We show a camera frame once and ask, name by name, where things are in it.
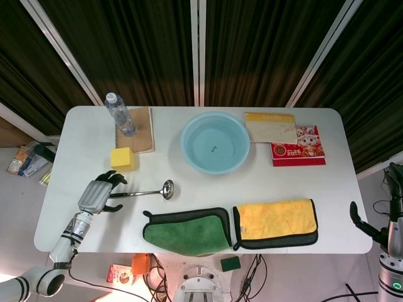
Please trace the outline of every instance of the yellow box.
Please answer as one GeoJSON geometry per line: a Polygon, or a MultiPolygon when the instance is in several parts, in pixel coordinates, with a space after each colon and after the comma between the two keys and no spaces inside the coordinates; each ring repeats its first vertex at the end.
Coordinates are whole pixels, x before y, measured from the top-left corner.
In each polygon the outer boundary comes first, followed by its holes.
{"type": "Polygon", "coordinates": [[[111,150],[111,167],[118,172],[129,172],[136,169],[134,153],[129,147],[111,150]]]}

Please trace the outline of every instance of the plastic water bottle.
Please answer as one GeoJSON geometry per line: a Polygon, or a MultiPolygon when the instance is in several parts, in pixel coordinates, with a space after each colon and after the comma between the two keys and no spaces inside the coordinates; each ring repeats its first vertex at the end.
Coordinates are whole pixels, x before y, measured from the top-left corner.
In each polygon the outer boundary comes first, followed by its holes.
{"type": "Polygon", "coordinates": [[[109,92],[106,95],[105,106],[119,130],[127,137],[131,137],[136,132],[136,127],[123,102],[123,99],[116,93],[109,92]]]}

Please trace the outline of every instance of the bottle cap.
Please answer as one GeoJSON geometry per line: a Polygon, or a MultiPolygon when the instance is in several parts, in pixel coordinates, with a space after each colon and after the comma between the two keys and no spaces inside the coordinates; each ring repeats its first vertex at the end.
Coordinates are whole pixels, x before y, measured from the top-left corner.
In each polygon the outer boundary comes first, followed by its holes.
{"type": "Polygon", "coordinates": [[[109,92],[109,93],[106,95],[106,101],[107,101],[108,103],[110,103],[110,104],[115,104],[117,100],[118,100],[118,97],[117,97],[116,94],[113,93],[113,92],[109,92]]]}

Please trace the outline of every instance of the floor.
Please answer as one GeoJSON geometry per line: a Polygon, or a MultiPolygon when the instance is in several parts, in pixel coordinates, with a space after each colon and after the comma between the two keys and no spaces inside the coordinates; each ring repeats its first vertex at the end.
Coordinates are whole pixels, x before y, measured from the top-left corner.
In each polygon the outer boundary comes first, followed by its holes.
{"type": "MultiPolygon", "coordinates": [[[[36,224],[46,188],[37,183],[41,174],[31,178],[8,174],[5,170],[16,153],[16,148],[0,148],[0,281],[18,276],[32,266],[50,265],[47,253],[39,252],[33,244],[36,224]]],[[[382,171],[360,181],[361,195],[366,204],[368,219],[376,227],[386,225],[387,218],[372,210],[372,203],[386,197],[381,188],[382,171]]],[[[348,293],[348,282],[358,293],[377,289],[379,247],[374,245],[366,255],[266,255],[268,280],[254,302],[320,302],[330,296],[348,293]]],[[[74,261],[73,274],[90,282],[105,284],[111,263],[130,264],[131,254],[81,254],[74,261]]],[[[252,260],[251,255],[241,257],[242,269],[234,271],[231,281],[232,296],[237,297],[241,282],[252,260]]],[[[264,278],[263,267],[258,270],[252,293],[264,278]]],[[[104,295],[95,289],[76,286],[67,280],[62,291],[54,298],[32,295],[29,302],[91,301],[104,295]]],[[[142,282],[131,290],[150,300],[142,282]]],[[[376,302],[375,296],[360,298],[361,302],[376,302]]],[[[116,301],[140,301],[130,297],[116,301]]],[[[353,302],[342,298],[338,302],[353,302]]]]}

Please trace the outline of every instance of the sponge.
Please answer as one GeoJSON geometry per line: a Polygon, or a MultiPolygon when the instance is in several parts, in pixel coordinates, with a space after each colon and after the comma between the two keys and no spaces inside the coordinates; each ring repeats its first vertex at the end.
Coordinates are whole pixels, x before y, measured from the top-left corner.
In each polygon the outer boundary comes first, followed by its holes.
{"type": "Polygon", "coordinates": [[[239,262],[239,257],[231,257],[221,260],[221,268],[223,272],[233,271],[234,269],[240,269],[241,263],[239,262]]]}
{"type": "Polygon", "coordinates": [[[111,150],[111,167],[118,172],[129,172],[136,168],[134,154],[130,147],[111,150]]]}

